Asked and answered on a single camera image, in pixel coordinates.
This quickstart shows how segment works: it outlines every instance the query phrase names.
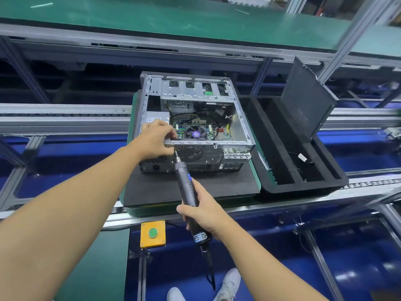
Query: electric screwdriver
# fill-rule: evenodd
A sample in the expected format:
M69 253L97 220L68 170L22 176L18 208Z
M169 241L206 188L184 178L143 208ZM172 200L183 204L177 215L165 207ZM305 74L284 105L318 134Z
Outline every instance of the electric screwdriver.
M188 168L185 162L182 162L178 157L177 151L175 151L176 163L174 165L175 173L178 180L178 186L181 191L181 196L185 205L198 207L199 200L198 194L195 190L194 183L192 182L191 175L188 172ZM202 245L209 242L210 234L204 230L199 224L191 217L187 218L189 228L196 245Z
M176 163L174 165L174 170L178 180L178 186L180 188L181 196L185 205L198 207L199 199L198 194L195 190L194 183L192 182L191 175L188 172L188 168L185 162L181 161L178 156L177 151L174 151L176 155ZM211 240L211 234L204 230L199 224L191 217L187 217L189 224L189 230L194 238L195 244L200 246L202 255L206 258L206 262L209 268L209 273L211 275L211 280L208 275L206 278L210 284L213 286L213 290L216 290L216 283L213 273L213 262L209 250L209 242Z

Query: hand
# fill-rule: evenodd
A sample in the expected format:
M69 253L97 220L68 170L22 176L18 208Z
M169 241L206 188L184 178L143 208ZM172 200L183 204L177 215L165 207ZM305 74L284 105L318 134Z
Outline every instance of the hand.
M184 221L186 221L186 217L193 218L203 229L209 231L215 238L219 239L220 230L229 226L229 223L233 219L198 181L193 178L192 181L198 193L199 206L178 205L177 212L184 216Z
M173 155L174 148L166 148L164 139L168 136L171 139L177 138L177 133L172 126L165 121L156 119L151 124L142 126L141 134L135 138L132 144L136 150L140 150L141 159L156 158L160 155Z

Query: sneaker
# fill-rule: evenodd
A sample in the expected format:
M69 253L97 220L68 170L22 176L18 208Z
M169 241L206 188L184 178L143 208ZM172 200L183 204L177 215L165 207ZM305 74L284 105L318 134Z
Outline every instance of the sneaker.
M213 301L233 301L240 282L241 275L238 269L230 269L224 276L223 284Z
M185 299L180 290L177 287L173 287L167 293L167 301L185 301Z

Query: metal rail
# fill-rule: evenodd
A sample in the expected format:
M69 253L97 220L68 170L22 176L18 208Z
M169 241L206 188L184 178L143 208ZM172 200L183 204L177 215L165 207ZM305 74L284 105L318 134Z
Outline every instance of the metal rail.
M330 269L327 266L325 259L323 258L323 254L320 251L318 245L316 244L316 240L310 230L305 232L306 241L308 242L310 251L312 252L313 257L315 258L316 263L320 269L320 272L323 275L323 278L333 296L335 301L344 301L343 295L338 288L336 280L333 277L333 274L330 272Z
M293 62L297 56L303 63L329 62L333 55L330 52L314 52L297 49L264 48L254 46L225 45L217 43L192 42L171 39L142 38L135 36L102 34L94 32L83 32L75 30L62 30L54 28L43 28L35 26L23 26L12 24L0 24L0 35L24 38L26 42L60 44L77 46L102 46L118 45L120 47L150 47L163 50L171 49L180 54L206 55L248 55L260 57L277 57L284 61ZM390 67L401 67L401 60L372 58L364 56L347 55L343 63L380 65Z
M373 185L372 182L382 182L379 185ZM383 194L391 191L394 188L401 187L401 174L395 175L379 175L374 177L363 177L350 179L350 186L348 188L342 188L337 190L328 196L314 197L308 199L299 199L293 201L247 205L235 208L226 208L225 211L233 216L257 216L264 214L275 214L280 212L299 212L302 214L305 210L316 209L320 207L331 207L342 204L359 203L361 205L368 204L372 200L380 197ZM13 197L11 200L7 200L4 208L13 207L15 203L26 203L31 199L16 199ZM120 202L116 202L114 207L121 207ZM0 219L10 216L15 210L8 210L0 212ZM180 223L183 222L183 218L179 214L169 215L158 215L151 217L135 217L135 210L130 212L122 212L110 214L107 221L104 224L106 227L119 227L126 225L137 225L143 222L152 222L157 220L168 220L170 222Z
M131 106L0 104L0 135L126 134ZM321 130L400 127L392 109L335 108Z

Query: cpu cooler fan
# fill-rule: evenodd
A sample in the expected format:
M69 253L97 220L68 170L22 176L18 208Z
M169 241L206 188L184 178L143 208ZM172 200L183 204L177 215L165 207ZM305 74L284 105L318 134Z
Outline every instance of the cpu cooler fan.
M203 126L189 126L185 129L185 138L206 140L207 130Z

